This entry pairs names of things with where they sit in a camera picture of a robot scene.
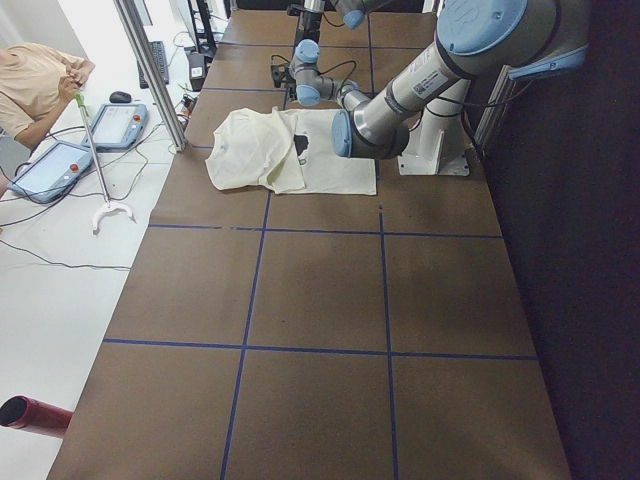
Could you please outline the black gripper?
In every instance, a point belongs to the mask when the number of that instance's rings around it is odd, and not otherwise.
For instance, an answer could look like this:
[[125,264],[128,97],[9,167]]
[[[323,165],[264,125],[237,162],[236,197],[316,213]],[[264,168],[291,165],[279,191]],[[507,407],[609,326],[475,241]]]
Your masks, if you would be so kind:
[[276,89],[290,89],[296,86],[296,80],[291,74],[291,61],[281,55],[270,57],[271,79]]

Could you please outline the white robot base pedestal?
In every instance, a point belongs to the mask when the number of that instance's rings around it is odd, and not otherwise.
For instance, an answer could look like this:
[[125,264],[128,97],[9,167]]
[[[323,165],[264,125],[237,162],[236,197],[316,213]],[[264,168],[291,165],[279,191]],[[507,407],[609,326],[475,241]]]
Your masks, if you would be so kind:
[[398,157],[401,175],[469,175],[462,127],[462,102],[469,86],[469,80],[460,80],[441,94],[443,100],[426,105],[420,125],[410,133],[409,144]]

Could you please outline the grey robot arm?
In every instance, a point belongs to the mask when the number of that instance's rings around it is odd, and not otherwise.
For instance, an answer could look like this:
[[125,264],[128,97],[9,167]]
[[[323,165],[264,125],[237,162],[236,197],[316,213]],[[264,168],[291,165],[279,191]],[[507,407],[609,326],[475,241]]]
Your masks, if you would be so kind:
[[509,67],[513,81],[579,68],[586,58],[589,1],[447,1],[434,41],[375,98],[356,99],[333,119],[340,157],[389,159],[409,141],[405,120],[462,79]]
[[298,18],[292,58],[271,65],[274,86],[285,86],[289,98],[304,107],[315,106],[321,100],[341,104],[349,92],[359,89],[351,79],[334,79],[327,76],[331,69],[322,73],[318,68],[324,13],[324,1],[292,1],[287,14]]

